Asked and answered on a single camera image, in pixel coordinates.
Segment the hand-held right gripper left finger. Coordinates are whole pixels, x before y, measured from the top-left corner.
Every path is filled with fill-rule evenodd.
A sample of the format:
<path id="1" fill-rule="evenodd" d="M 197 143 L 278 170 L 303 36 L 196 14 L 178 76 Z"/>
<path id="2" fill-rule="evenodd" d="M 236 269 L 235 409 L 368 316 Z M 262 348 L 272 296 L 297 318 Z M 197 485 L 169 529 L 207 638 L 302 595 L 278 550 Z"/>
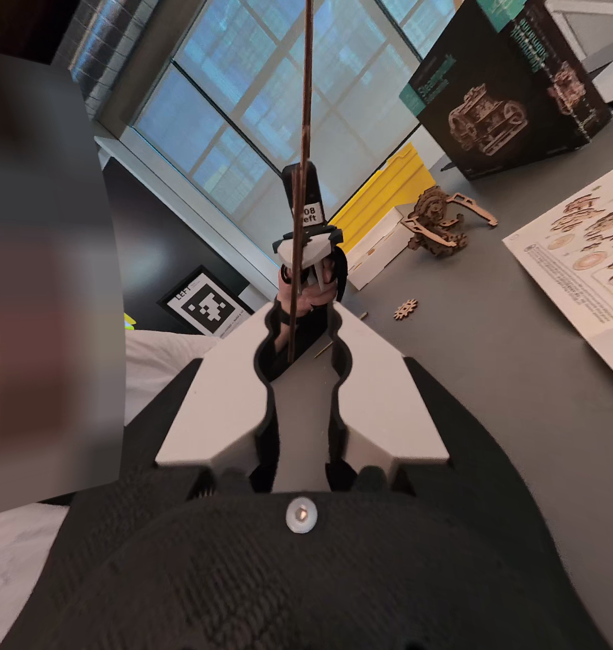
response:
<path id="1" fill-rule="evenodd" d="M 202 466 L 247 476 L 278 462 L 275 396 L 262 371 L 272 357 L 267 303 L 204 356 L 156 456 L 161 467 Z"/>

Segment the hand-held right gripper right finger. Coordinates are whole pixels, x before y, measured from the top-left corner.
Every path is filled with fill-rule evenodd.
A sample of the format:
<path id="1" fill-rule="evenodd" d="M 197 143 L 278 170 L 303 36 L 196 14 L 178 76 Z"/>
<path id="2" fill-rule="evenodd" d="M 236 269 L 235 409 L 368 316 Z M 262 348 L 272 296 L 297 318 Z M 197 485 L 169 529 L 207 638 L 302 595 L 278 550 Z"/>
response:
<path id="1" fill-rule="evenodd" d="M 329 418 L 329 483 L 378 467 L 392 483 L 400 467 L 443 465 L 449 452 L 406 358 L 346 307 L 329 305 L 332 366 L 338 380 Z"/>

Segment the laser-cut wooden parts sheet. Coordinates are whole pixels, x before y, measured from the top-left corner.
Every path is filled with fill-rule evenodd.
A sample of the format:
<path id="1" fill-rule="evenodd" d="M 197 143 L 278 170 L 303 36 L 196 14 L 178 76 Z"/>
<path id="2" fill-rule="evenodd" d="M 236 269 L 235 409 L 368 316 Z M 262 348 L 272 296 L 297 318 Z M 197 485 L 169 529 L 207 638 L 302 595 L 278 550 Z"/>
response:
<path id="1" fill-rule="evenodd" d="M 289 310 L 289 330 L 287 361 L 292 364 L 295 359 L 295 338 L 297 329 L 297 299 L 301 291 L 302 250 L 303 243 L 303 215 L 306 199 L 306 185 L 308 179 L 308 161 L 310 158 L 311 141 L 311 96 L 312 96 L 312 70 L 313 70 L 313 1 L 305 2 L 304 11 L 304 74 L 302 93 L 302 133 L 301 133 L 301 159 L 296 170 L 293 171 L 293 251 L 291 270 L 291 302 Z"/>

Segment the assembled wooden model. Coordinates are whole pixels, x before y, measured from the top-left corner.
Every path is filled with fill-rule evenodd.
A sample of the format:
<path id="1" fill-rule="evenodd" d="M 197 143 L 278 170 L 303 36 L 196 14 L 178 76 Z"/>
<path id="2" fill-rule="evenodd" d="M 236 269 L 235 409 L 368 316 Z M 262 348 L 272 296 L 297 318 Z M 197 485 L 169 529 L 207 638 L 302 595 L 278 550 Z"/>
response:
<path id="1" fill-rule="evenodd" d="M 411 232 L 408 249 L 424 249 L 435 257 L 457 254 L 467 246 L 467 235 L 460 230 L 467 215 L 484 219 L 491 228 L 498 225 L 497 218 L 473 198 L 459 192 L 448 194 L 439 186 L 427 189 L 400 221 Z"/>

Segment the black model kit box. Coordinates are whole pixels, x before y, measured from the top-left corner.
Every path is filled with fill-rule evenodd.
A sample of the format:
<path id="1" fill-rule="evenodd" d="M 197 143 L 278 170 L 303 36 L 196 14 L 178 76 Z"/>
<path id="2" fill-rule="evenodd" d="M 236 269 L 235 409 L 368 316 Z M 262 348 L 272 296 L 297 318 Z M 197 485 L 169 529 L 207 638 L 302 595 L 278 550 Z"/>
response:
<path id="1" fill-rule="evenodd" d="M 469 180 L 578 150 L 612 118 L 543 1 L 465 1 L 399 98 Z"/>

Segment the person's left hand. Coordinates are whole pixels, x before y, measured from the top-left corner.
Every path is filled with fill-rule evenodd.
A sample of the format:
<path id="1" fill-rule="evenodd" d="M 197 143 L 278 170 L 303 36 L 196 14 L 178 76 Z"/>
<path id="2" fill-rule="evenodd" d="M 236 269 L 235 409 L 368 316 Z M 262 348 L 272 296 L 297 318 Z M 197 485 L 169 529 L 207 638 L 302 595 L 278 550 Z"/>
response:
<path id="1" fill-rule="evenodd" d="M 324 288 L 320 288 L 318 282 L 311 285 L 303 284 L 301 294 L 297 297 L 296 316 L 304 317 L 317 307 L 331 303 L 337 295 L 337 280 L 335 275 L 335 262 L 332 257 L 323 260 Z M 291 312 L 291 272 L 284 265 L 280 267 L 278 277 L 277 299 L 282 309 L 287 314 Z"/>

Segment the white cardboard box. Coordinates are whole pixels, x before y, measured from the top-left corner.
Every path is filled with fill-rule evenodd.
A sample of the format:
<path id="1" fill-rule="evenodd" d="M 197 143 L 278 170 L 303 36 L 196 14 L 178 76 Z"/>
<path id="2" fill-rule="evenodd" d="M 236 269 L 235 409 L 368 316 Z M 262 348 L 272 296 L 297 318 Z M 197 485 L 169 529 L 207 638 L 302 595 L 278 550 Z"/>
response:
<path id="1" fill-rule="evenodd" d="M 393 207 L 346 253 L 347 280 L 354 289 L 361 290 L 407 248 L 413 232 L 401 222 L 413 211 L 414 205 Z"/>

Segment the yellow box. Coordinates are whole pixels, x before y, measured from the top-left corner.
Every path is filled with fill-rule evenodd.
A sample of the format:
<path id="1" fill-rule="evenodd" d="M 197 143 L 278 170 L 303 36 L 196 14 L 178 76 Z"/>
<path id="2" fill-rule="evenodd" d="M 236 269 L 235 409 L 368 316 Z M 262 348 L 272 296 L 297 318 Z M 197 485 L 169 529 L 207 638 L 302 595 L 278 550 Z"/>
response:
<path id="1" fill-rule="evenodd" d="M 416 203 L 435 184 L 415 147 L 404 145 L 332 218 L 343 231 L 343 251 L 348 254 L 393 207 Z"/>

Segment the large glass window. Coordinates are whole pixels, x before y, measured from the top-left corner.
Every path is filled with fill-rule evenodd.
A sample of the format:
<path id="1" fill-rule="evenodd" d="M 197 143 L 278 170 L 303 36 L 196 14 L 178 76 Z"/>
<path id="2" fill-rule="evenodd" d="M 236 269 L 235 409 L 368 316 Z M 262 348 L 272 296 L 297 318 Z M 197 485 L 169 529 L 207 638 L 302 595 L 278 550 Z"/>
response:
<path id="1" fill-rule="evenodd" d="M 310 157 L 336 215 L 419 130 L 399 93 L 461 1 L 313 1 Z M 291 228 L 305 1 L 203 1 L 101 144 L 262 293 Z"/>

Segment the framed marker sign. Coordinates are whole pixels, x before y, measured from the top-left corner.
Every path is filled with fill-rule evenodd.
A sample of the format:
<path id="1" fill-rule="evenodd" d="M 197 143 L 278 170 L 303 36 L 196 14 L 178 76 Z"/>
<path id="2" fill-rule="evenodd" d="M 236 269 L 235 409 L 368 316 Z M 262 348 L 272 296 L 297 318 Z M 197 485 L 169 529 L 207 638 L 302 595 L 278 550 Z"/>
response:
<path id="1" fill-rule="evenodd" d="M 157 304 L 193 333 L 220 339 L 253 315 L 253 310 L 203 265 L 166 292 Z"/>

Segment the large black screen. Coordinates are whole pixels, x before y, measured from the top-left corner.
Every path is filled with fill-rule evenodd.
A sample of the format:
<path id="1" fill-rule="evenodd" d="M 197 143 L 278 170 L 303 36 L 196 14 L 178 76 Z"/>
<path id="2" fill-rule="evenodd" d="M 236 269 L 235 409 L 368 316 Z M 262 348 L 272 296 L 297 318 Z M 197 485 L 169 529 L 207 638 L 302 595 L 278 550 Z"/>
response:
<path id="1" fill-rule="evenodd" d="M 158 304 L 203 266 L 233 295 L 249 282 L 116 158 L 102 171 L 113 218 L 124 312 L 136 329 L 194 334 Z"/>

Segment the illustrated instruction booklet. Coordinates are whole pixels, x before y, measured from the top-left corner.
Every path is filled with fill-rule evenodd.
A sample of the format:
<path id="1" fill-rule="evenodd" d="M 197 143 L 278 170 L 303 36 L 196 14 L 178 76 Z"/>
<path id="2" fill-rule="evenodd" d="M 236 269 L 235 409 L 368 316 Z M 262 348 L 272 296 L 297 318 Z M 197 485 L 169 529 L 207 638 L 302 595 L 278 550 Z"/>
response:
<path id="1" fill-rule="evenodd" d="M 613 169 L 503 244 L 613 371 Z"/>

